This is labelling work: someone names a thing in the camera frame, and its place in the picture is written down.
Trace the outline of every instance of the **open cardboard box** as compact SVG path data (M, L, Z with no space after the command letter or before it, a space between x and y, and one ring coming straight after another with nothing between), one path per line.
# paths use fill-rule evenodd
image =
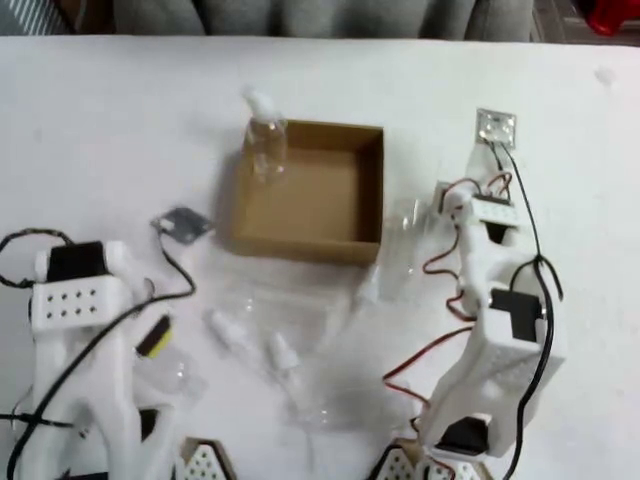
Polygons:
M244 156L232 248L241 255L367 265L380 248L383 131L290 120L282 178L263 183Z

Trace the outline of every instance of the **cable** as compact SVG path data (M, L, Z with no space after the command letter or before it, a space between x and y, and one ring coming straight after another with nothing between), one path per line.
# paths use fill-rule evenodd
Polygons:
M504 475L504 480L510 479L515 473L516 468L518 467L518 461L520 460L522 445L524 443L524 411L527 407L527 404L529 403L529 400L531 400L531 397L533 397L536 389L538 388L538 385L540 384L540 380L542 379L544 369L547 366L547 361L549 360L551 347L553 345L553 335L555 329L553 317L553 302L551 301L549 289L547 288L546 284L544 283L544 279L542 278L542 273L540 272L540 263L535 262L533 264L533 271L536 275L538 283L540 284L540 288L542 289L542 295L544 297L545 305L547 308L547 333L542 345L540 361L538 361L538 365L536 366L535 372L533 373L531 383L529 383L529 386L525 390L524 395L522 395L522 398L518 403L518 410L516 412L516 446L513 451L513 457L511 458L509 469Z
M502 180L502 187L498 190L498 195L502 195L503 192L507 192L507 198L511 200L511 193L509 192L509 185L511 184L511 180L513 179L513 175L510 172L501 172L487 183L487 188L491 188L491 186L496 183L498 180Z
M504 145L504 143L501 143L500 145L502 146L502 149L505 151L505 153L509 157L509 160L511 160L511 164L513 165L513 171L516 172L516 178L518 179L518 184L520 185L520 192L522 193L522 199L524 200L525 207L527 207L527 213L529 214L529 220L531 221L531 228L533 229L533 239L536 242L536 252L538 253L538 255L542 255L542 252L540 251L540 238L538 237L538 227L536 227L536 221L533 219L533 211L531 210L531 204L529 203L529 197L527 197L527 192L524 189L524 183L522 182L520 169L518 168L518 164L516 163L511 153L509 153L509 150L507 150L507 147ZM495 151L495 149L493 150L493 153L494 155L497 155L497 152Z
M433 463L435 463L436 465L438 465L439 467L444 468L445 470L448 470L449 473L451 474L451 479L450 480L456 480L456 471L453 469L453 467L451 467L450 465L447 465L444 462L441 462L440 460L436 460L433 457L429 457L431 459L431 461Z
M426 275L443 275L443 274L450 275L455 279L457 283L460 280L460 276L453 270L448 268L440 268L440 269L434 269L434 270L429 269L429 265L446 258L447 256L451 255L456 248L458 248L458 243L460 242L460 229L458 228L457 225L454 225L454 228L456 231L456 238L453 241L453 245L451 245L451 247L449 247L448 250L424 262L424 264L422 265L422 271ZM462 299L463 296L464 296L464 290L462 290L458 295L448 298L445 302L447 310L449 310L449 312L451 312L457 319L462 320L463 322L474 322L476 321L476 317L467 315L459 308L453 306L453 303Z
M504 167L502 166L502 162L500 161L500 157L498 156L498 152L496 152L496 147L493 143L489 142L488 140L484 140L484 143L486 143L489 148L491 149L491 151L493 152L493 157L496 159L496 164L498 166L498 170L500 172L504 172ZM498 192L498 195L502 194L503 191L507 192L507 199L511 200L511 192L509 191L509 184L511 183L511 178L509 179L508 182L505 183L505 185L502 187L502 189Z
M451 255L455 251L456 248L458 248L458 243L460 242L460 229L458 228L457 225L454 225L454 228L455 228L455 231L456 231L456 238L453 241L453 245L451 245L451 247L449 247L448 250L446 250L446 251L442 252L441 254L436 255L435 257L427 260L422 265L422 271L426 275L442 275L442 274L451 275L455 279L456 282L460 279L460 277L458 276L458 274L456 272L454 272L453 270L447 269L447 268L437 269L437 270L429 270L429 265L448 257L449 255Z
M440 206L438 207L438 213L442 213L442 209L444 208L444 197L447 196L447 193L449 193L451 190L453 190L455 187L457 187L462 183L472 183L473 186L476 187L476 190L478 190L478 193L482 194L482 187L473 178L465 177L465 178L461 178L460 180L456 180L451 185L448 185L447 188L445 188L442 191L442 195L440 197Z
M464 297L464 290L460 290L460 293L455 297L447 298L447 301L445 302L447 310L449 310L449 312L451 312L453 316L458 320L462 320L463 322L475 322L476 320L478 320L478 317L467 315L462 310L453 305L454 302L462 300L462 297Z
M18 413L18 414L7 414L0 413L0 420L10 420L11 422L25 422L25 423L37 423L38 425L46 425L49 427L61 427L61 428L72 428L73 423L67 422L56 422L55 420L45 420L44 418L37 418L35 415L30 415L28 413Z
M398 392L406 393L407 395L411 395L412 397L420 400L424 404L425 407L429 408L431 406L431 403L429 402L428 399L426 399L425 397L423 397L422 395L420 395L418 393L413 392L412 390L409 390L407 388L404 388L404 387L401 387L399 385L396 385L395 383L391 383L390 380L392 378L398 376L400 373L402 373L404 370L409 368L411 365L413 365L416 361L418 361L420 359L420 357L422 357L423 355L428 353L431 349L433 349L433 348L437 347L438 345L446 342L447 340L450 340L451 338L455 337L456 335L460 335L461 333L469 332L469 331L471 331L471 327L459 328L458 330L454 330L452 332L445 333L444 335L436 338L431 343L429 343L425 347L423 347L420 350L418 350L416 353L414 353L411 357L409 357L407 360L402 362L400 365L398 365L397 367L395 367L392 370L390 370L389 372L387 372L382 377L383 383L385 384L385 386L387 388L390 388L392 390L396 390Z
M67 236L67 234L61 232L60 230L53 230L50 228L25 228L24 230L10 233L6 237L4 237L0 242L0 253L2 253L2 251L7 248L7 245L9 245L9 243L11 243L13 240L22 237L28 237L30 235L48 235L50 237L62 239L62 241L64 241L66 245L73 245L73 241ZM23 278L20 282L16 283L13 280L9 280L3 275L0 275L0 283L9 288L27 289L33 287L33 284L35 282L33 280Z
M516 444L515 444L515 449L513 452L513 457L511 459L511 464L509 465L509 469L507 470L505 476L504 476L504 480L509 480L513 474L516 471L516 468L518 466L518 461L520 460L520 455L522 453L522 446L524 443L524 413L525 413L525 409L527 407L527 404L529 403L529 401L531 400L531 398L533 397L533 395L536 392L536 389L538 388L538 385L540 384L540 381L542 379L542 375L544 374L544 370L547 366L547 362L549 361L549 356L551 355L551 348L553 346L553 336L554 336L554 330L555 330L555 319L554 319L554 312L553 312L553 301L551 299L551 294L549 293L549 289L547 288L547 285L544 281L544 278L542 277L542 272L540 270L541 266L547 266L549 268L549 270L551 271L551 274L553 276L553 280L556 284L556 288L558 289L558 296L560 298L560 300L563 299L564 297L564 292L562 290L562 285L560 284L560 279L558 277L558 274L556 273L555 268L553 267L553 265L551 264L551 262L549 262L549 260L547 260L543 255L542 255L542 251L540 249L540 239L538 237L538 229L536 227L536 222L533 218L533 212L531 210L531 204L529 203L529 198L527 197L527 192L524 188L524 183L522 182L522 176L520 175L520 170L518 168L518 165L515 161L515 159L513 158L513 156L511 155L511 153L509 152L509 150L507 149L507 147L504 145L504 143L500 144L503 148L503 150L505 151L505 153L507 154L507 156L509 157L509 160L511 160L511 163L513 164L513 170L516 173L516 178L518 179L518 184L520 185L520 191L522 192L522 198L524 200L524 204L527 208L527 213L529 215L529 220L531 221L531 228L533 230L533 236L534 236L534 240L535 240L535 244L536 244L536 256L523 263L522 265L520 265L515 272L513 273L512 277L511 277L511 281L509 282L509 289L513 290L513 288L515 287L515 282L518 278L518 276L520 275L520 273L528 266L532 266L533 267L533 272L536 276L536 280L538 281L538 284L540 285L540 289L542 290L542 296L544 298L544 304L546 307L546 320L547 320L547 332L545 334L545 338L544 338L544 343L542 344L542 351L540 353L540 360L538 361L538 364L536 365L536 369L533 373L533 378L531 379L531 382L529 382L529 385L527 386L524 394L522 395L522 398L520 399L520 401L518 402L518 408L516 411ZM495 150L495 146L490 143L489 144L491 151L493 152L494 156L496 157L496 160L498 159L498 155L497 152Z
M141 303L139 303L137 305L134 305L133 307L129 308L128 310L126 310L123 313L121 313L120 315L118 315L115 319L113 319L111 321L111 323L109 323L104 329L102 329L100 331L100 333L98 333L87 344L87 346L84 347L84 349L82 349L82 351L78 354L78 356L76 356L76 358L69 364L69 366L60 374L60 376L56 379L56 381L51 385L51 387L49 388L47 393L44 395L44 397L42 398L42 400L38 404L38 407L36 408L35 412L33 413L33 417L35 419L41 419L42 418L42 415L44 414L45 410L47 409L47 407L51 403L51 400L53 400L53 397L56 395L58 390L60 390L62 385L64 385L64 382L74 372L74 370L78 367L78 365L80 365L80 363L98 346L98 344L114 328L116 328L118 325L120 325L123 321L125 321L130 316L142 312L142 310L144 310L145 308L147 308L148 306L150 306L150 305L152 305L154 303L164 302L164 301L167 301L167 300L178 300L178 299L181 299L181 298L187 298L187 297L192 296L196 292L196 288L197 287L196 287L195 282L193 281L193 278L191 278L191 275L189 275L186 272L186 270L184 270L180 266L180 264L177 261L175 261L169 255L169 253L165 250L164 245L162 244L162 235L163 235L163 233L164 233L163 231L158 230L158 241L160 242L160 249L162 251L162 255L165 258L165 260L173 268L175 268L178 271L178 273L180 273L180 275L185 279L185 281L189 284L189 288L187 290L185 290L184 292L171 293L171 294L159 295L157 297L151 297L151 298L145 300L144 302L141 302ZM16 443L15 447L13 448L13 451L11 452L11 457L9 458L9 462L7 464L7 480L13 480L14 473L15 473L15 470L16 470L16 467L17 467L17 464L18 464L18 459L22 455L24 447L26 446L27 442L29 441L29 439L33 435L33 432L34 432L34 430L36 429L37 426L38 426L38 424L35 423L35 422L29 423L27 425L27 428L25 429L24 433L22 434L22 436L20 437L20 439Z

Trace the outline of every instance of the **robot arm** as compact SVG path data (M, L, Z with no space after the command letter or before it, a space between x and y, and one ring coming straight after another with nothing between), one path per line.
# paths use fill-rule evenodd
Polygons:
M145 277L122 242L56 247L38 255L33 288L35 341L33 402L37 405L77 353L121 312L148 298ZM182 399L140 378L136 347L164 311L150 307L135 322L110 332L67 379L46 410L73 421L88 412L108 453L109 478L157 480L171 477L179 448ZM139 410L158 412L143 442ZM54 478L69 465L67 444L77 432L38 427L22 454L20 478Z
M462 304L477 320L462 357L440 379L431 408L422 414L420 438L440 458L502 457L516 440L518 404L546 337L546 305L531 269L511 281L519 266L536 257L531 228L524 205L485 196L471 185L457 188L446 201L436 195L436 201L443 202L439 214L452 218L459 234ZM555 317L561 319L556 300ZM566 333L557 322L544 374L526 405L525 426L566 356Z

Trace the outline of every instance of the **yellow stripe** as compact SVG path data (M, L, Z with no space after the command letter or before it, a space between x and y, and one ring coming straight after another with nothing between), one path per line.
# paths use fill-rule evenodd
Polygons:
M154 347L151 349L151 351L149 352L147 357L155 358L156 355L158 355L158 353L160 353L160 350L162 350L164 347L167 346L167 343L169 343L169 340L171 340L172 336L173 336L173 334L171 333L171 330L167 330L165 332L165 334L160 338L158 343L156 343L154 345Z

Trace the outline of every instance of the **spray bottle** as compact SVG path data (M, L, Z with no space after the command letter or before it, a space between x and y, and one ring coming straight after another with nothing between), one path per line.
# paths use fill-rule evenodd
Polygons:
M245 135L245 154L252 160L256 178L272 182L285 171L287 121L267 95L250 87L242 95L252 112Z

